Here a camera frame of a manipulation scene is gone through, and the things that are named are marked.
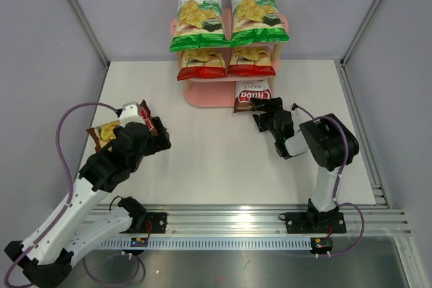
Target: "green chip bag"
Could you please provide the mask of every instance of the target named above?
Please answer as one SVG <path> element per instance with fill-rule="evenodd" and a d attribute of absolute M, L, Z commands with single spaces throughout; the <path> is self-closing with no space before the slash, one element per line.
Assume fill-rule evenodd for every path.
<path fill-rule="evenodd" d="M 229 45 L 222 22 L 222 0 L 178 0 L 171 52 Z"/>
<path fill-rule="evenodd" d="M 231 4 L 231 47 L 255 42 L 289 41 L 275 0 L 231 0 Z"/>

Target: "red chip bag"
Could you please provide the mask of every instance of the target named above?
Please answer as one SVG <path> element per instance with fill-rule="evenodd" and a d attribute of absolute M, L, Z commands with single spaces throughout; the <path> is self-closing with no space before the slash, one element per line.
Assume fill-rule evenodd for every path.
<path fill-rule="evenodd" d="M 185 50 L 177 80 L 190 78 L 224 78 L 225 61 L 217 49 Z"/>
<path fill-rule="evenodd" d="M 276 76 L 267 47 L 234 48 L 228 73 L 242 77 Z"/>

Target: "mounting plate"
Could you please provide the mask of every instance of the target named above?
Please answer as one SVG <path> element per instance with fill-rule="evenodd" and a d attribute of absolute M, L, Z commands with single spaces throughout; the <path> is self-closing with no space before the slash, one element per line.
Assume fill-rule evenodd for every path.
<path fill-rule="evenodd" d="M 123 233 L 147 234 L 147 226 L 145 224 L 149 221 L 153 227 L 151 234 L 165 234 L 167 229 L 167 217 L 168 214 L 166 212 L 147 212 L 144 225 L 139 231 L 124 231 Z"/>
<path fill-rule="evenodd" d="M 346 225 L 344 214 L 337 213 L 335 217 L 326 222 L 319 223 L 315 228 L 306 219 L 306 212 L 286 212 L 280 214 L 279 218 L 285 221 L 288 234 L 324 234 L 329 233 L 330 225 L 333 227 L 333 234 L 345 234 Z"/>

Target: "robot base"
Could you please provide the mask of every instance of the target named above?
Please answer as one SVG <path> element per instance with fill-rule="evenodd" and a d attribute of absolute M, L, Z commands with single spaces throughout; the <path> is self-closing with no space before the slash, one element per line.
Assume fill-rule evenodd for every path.
<path fill-rule="evenodd" d="M 147 212 L 144 220 L 144 225 L 139 230 L 127 230 L 122 233 L 127 234 L 147 234 L 147 222 L 151 222 L 151 234 L 165 234 L 167 229 L 167 213 L 166 212 Z"/>
<path fill-rule="evenodd" d="M 338 208 L 328 212 L 318 212 L 311 200 L 306 212 L 286 212 L 279 218 L 285 221 L 288 234 L 345 234 L 346 225 L 344 214 Z"/>

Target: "black bracket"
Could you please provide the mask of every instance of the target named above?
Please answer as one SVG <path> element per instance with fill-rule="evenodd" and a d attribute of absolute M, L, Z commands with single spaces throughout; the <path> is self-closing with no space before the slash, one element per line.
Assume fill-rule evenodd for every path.
<path fill-rule="evenodd" d="M 286 212 L 280 214 L 279 219 L 285 222 L 288 234 L 346 233 L 344 214 L 338 207 L 328 212 L 319 212 L 311 199 L 306 212 Z"/>
<path fill-rule="evenodd" d="M 282 108 L 282 99 L 270 100 L 252 98 L 255 111 L 264 111 L 263 114 L 254 114 L 254 120 L 260 132 L 270 131 L 275 139 L 276 152 L 281 158 L 292 158 L 285 147 L 285 141 L 294 136 L 294 122 L 291 112 Z"/>
<path fill-rule="evenodd" d="M 144 225 L 137 231 L 128 229 L 122 233 L 147 234 L 147 222 L 152 225 L 151 234 L 165 234 L 167 229 L 168 214 L 166 212 L 147 212 Z"/>
<path fill-rule="evenodd" d="M 306 212 L 286 212 L 280 214 L 279 219 L 285 221 L 288 234 L 328 234 L 330 226 L 335 234 L 346 233 L 344 214 L 338 212 L 333 218 L 315 226 L 308 221 Z"/>
<path fill-rule="evenodd" d="M 6 246 L 5 253 L 12 261 L 15 261 L 22 254 L 23 247 L 21 241 L 12 241 Z M 22 273 L 33 285 L 40 288 L 56 288 L 72 271 L 70 262 L 73 255 L 73 252 L 62 249 L 56 261 L 44 265 L 39 265 L 38 260 L 30 260 L 25 256 L 18 266 L 23 269 Z"/>

